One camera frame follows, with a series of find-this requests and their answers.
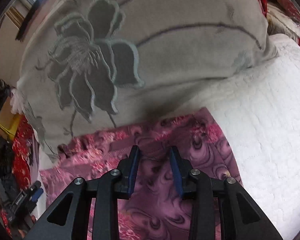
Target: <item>cardboard box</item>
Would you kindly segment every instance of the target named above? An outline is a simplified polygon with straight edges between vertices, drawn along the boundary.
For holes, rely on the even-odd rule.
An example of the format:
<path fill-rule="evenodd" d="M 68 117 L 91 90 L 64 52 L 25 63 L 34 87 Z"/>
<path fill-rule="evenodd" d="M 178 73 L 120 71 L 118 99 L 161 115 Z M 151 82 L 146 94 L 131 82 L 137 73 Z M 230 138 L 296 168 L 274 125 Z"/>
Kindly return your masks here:
<path fill-rule="evenodd" d="M 0 136 L 13 141 L 21 119 L 20 114 L 11 113 L 11 98 L 8 97 L 0 111 Z"/>

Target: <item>white lace cloth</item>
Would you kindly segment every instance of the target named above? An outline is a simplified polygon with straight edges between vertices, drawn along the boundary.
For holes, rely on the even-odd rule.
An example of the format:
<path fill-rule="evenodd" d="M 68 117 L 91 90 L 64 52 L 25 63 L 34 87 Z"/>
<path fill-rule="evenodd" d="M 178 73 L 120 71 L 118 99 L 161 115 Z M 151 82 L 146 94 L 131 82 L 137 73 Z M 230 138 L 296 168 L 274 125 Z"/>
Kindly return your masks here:
<path fill-rule="evenodd" d="M 277 58 L 213 82 L 170 115 L 208 108 L 245 189 L 291 240 L 300 230 L 300 47 L 283 34 L 270 39 Z"/>

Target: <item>gray blanket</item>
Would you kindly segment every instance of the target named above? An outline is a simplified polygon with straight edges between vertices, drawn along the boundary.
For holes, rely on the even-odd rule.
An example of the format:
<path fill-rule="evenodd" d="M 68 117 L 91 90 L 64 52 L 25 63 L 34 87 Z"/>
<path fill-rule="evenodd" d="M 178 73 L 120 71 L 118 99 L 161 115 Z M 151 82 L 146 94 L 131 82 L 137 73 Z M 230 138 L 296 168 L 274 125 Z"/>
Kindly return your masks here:
<path fill-rule="evenodd" d="M 274 57 L 258 0 L 61 0 L 23 56 L 18 90 L 53 159 L 73 136 L 157 119 Z"/>

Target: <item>purple patterned fabric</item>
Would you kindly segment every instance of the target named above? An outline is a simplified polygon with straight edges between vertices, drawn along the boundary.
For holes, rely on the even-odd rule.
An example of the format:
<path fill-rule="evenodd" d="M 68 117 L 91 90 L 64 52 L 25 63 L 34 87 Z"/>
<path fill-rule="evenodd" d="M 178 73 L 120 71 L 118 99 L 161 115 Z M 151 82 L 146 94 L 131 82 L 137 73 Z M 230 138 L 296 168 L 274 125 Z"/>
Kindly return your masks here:
<path fill-rule="evenodd" d="M 73 138 L 68 146 L 60 146 L 62 153 L 57 166 L 40 171 L 47 206 L 74 178 L 95 179 L 116 168 L 119 160 L 129 155 L 132 145 L 138 145 L 143 156 L 132 197 L 118 201 L 121 239 L 188 239 L 192 202 L 182 201 L 174 188 L 167 155 L 170 146 L 177 146 L 183 158 L 210 177 L 224 179 L 231 175 L 241 182 L 228 141 L 203 108 L 193 115 L 97 131 Z M 216 239 L 220 239 L 217 203 L 215 210 Z"/>

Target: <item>metal screw head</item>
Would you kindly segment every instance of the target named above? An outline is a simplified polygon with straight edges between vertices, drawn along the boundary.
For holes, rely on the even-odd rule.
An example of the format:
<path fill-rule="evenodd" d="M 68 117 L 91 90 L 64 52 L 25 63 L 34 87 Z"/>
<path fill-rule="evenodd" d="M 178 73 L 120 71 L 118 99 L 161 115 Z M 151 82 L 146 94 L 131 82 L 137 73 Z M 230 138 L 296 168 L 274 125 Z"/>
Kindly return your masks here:
<path fill-rule="evenodd" d="M 74 184 L 76 184 L 76 185 L 80 185 L 80 184 L 82 184 L 83 183 L 83 178 L 76 178 L 75 180 L 74 180 Z"/>
<path fill-rule="evenodd" d="M 235 178 L 233 178 L 233 177 L 228 177 L 228 178 L 227 178 L 227 182 L 228 182 L 229 184 L 234 184 L 234 183 L 236 183 L 236 180 L 235 180 Z"/>
<path fill-rule="evenodd" d="M 111 174 L 112 176 L 117 176 L 117 175 L 120 174 L 120 171 L 117 170 L 117 169 L 114 169 L 114 170 L 110 171 L 110 174 Z"/>
<path fill-rule="evenodd" d="M 198 169 L 192 169 L 190 172 L 191 172 L 192 175 L 199 175 L 200 174 L 200 171 Z"/>

